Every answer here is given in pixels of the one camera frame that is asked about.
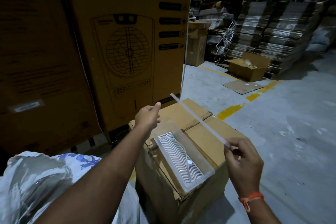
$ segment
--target transparent plastic strip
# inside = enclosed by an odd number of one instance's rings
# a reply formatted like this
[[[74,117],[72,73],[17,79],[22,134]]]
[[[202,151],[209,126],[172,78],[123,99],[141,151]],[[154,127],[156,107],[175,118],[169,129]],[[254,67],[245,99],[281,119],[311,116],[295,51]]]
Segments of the transparent plastic strip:
[[[214,131],[213,128],[211,128],[208,124],[206,124],[200,117],[198,117],[189,107],[187,107],[181,100],[179,100],[173,93],[170,94],[173,99],[176,100],[177,103],[180,103],[185,110],[187,110],[196,120],[198,120],[206,129],[209,130],[210,133],[212,133],[215,137],[218,138],[219,141],[221,141],[225,146],[231,147],[231,145],[223,138],[221,137],[216,131]]]

